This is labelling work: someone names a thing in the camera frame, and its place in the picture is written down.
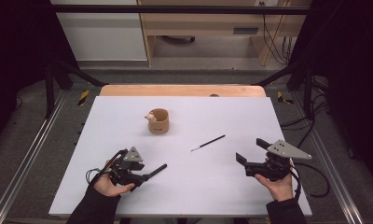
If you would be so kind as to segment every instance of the black handle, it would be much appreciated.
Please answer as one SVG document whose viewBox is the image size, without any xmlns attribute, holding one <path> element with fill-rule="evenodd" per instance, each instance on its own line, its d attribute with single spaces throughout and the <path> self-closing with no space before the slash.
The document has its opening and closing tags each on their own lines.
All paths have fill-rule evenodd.
<svg viewBox="0 0 373 224">
<path fill-rule="evenodd" d="M 211 140 L 211 141 L 210 141 L 210 142 L 208 142 L 208 143 L 204 143 L 204 144 L 203 144 L 203 145 L 201 145 L 200 147 L 204 147 L 204 146 L 207 146 L 207 145 L 209 145 L 210 143 L 212 143 L 212 142 L 215 142 L 216 140 L 218 140 L 218 139 L 221 139 L 221 138 L 223 138 L 223 137 L 225 137 L 225 135 L 219 136 L 219 137 L 217 137 L 217 138 L 215 138 L 215 139 Z"/>
<path fill-rule="evenodd" d="M 265 142 L 264 140 L 260 139 L 260 138 L 257 138 L 256 139 L 256 144 L 259 146 L 259 147 L 263 147 L 264 149 L 268 149 L 268 147 L 270 147 L 270 144 Z"/>
</svg>

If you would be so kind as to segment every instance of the black curtain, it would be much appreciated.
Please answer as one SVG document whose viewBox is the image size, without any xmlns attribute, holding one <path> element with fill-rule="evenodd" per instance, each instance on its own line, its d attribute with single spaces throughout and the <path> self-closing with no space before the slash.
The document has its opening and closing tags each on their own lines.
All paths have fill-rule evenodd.
<svg viewBox="0 0 373 224">
<path fill-rule="evenodd" d="M 0 1 L 0 132 L 15 108 L 17 92 L 44 79 L 49 62 L 78 68 L 56 13 L 36 10 L 33 4 L 50 1 Z"/>
<path fill-rule="evenodd" d="M 294 61 L 309 45 L 317 23 L 324 21 L 323 17 L 306 20 Z M 309 67 L 315 76 L 327 77 L 328 101 L 339 127 L 373 174 L 373 0 L 344 0 L 315 44 Z"/>
</svg>

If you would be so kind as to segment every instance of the small wooden cup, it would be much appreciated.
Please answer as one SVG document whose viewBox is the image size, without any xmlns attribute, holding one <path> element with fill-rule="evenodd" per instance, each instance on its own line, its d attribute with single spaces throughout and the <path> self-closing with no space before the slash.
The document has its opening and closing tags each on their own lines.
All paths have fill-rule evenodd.
<svg viewBox="0 0 373 224">
<path fill-rule="evenodd" d="M 169 112 L 162 108 L 151 110 L 157 121 L 149 121 L 148 129 L 154 134 L 162 134 L 169 131 Z"/>
</svg>

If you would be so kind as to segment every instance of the aluminum rail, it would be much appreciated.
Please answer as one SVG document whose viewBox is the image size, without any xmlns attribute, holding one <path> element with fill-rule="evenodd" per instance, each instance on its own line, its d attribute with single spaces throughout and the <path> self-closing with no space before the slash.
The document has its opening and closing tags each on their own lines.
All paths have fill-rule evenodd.
<svg viewBox="0 0 373 224">
<path fill-rule="evenodd" d="M 296 94 L 292 91 L 292 96 L 296 99 L 297 108 L 302 116 L 304 116 L 304 110 L 302 108 L 299 94 Z M 356 207 L 352 195 L 347 190 L 346 185 L 344 184 L 343 180 L 341 179 L 341 175 L 338 172 L 334 162 L 330 159 L 330 156 L 325 148 L 323 141 L 320 138 L 320 135 L 317 133 L 315 128 L 312 129 L 311 132 L 311 141 L 314 145 L 316 145 L 316 152 L 318 158 L 320 159 L 323 169 L 328 177 L 328 180 L 331 184 L 332 190 L 334 190 L 335 195 L 338 198 L 338 202 L 340 204 L 341 209 L 343 210 L 344 216 L 347 218 L 347 221 L 350 224 L 363 224 L 364 221 L 361 217 L 361 214 Z"/>
<path fill-rule="evenodd" d="M 61 91 L 59 93 L 59 96 L 56 102 L 57 106 L 55 107 L 55 110 L 53 111 L 53 113 L 48 119 L 44 120 L 38 134 L 35 137 L 35 140 L 30 145 L 29 150 L 27 151 L 23 161 L 21 162 L 21 165 L 19 166 L 18 171 L 14 174 L 5 193 L 0 199 L 0 223 L 3 223 L 4 219 L 6 218 L 9 208 L 15 201 L 15 198 L 18 195 L 19 190 L 21 189 L 21 186 L 24 180 L 29 174 L 29 171 L 34 164 L 36 156 L 38 155 L 42 145 L 44 144 L 45 139 L 47 138 L 48 133 L 55 119 L 59 115 L 59 112 L 62 108 L 66 95 L 67 95 L 67 91 Z"/>
<path fill-rule="evenodd" d="M 113 6 L 113 5 L 32 5 L 34 9 L 61 13 L 180 13 L 180 14 L 259 14 L 309 15 L 328 12 L 309 7 L 221 7 L 221 6 Z"/>
</svg>

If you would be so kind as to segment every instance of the person's arm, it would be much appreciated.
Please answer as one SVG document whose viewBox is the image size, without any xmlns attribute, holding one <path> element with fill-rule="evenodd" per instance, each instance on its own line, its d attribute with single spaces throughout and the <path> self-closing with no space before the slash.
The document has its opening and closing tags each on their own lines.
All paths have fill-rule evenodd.
<svg viewBox="0 0 373 224">
<path fill-rule="evenodd" d="M 256 180 L 265 186 L 273 202 L 266 205 L 272 224 L 307 223 L 292 191 L 292 176 L 289 174 L 281 180 L 269 181 L 262 175 L 255 175 Z"/>
<path fill-rule="evenodd" d="M 67 224 L 113 224 L 121 193 L 134 187 L 129 184 L 116 187 L 109 174 L 99 177 L 93 187 L 88 187 L 85 196 L 67 220 Z"/>
</svg>

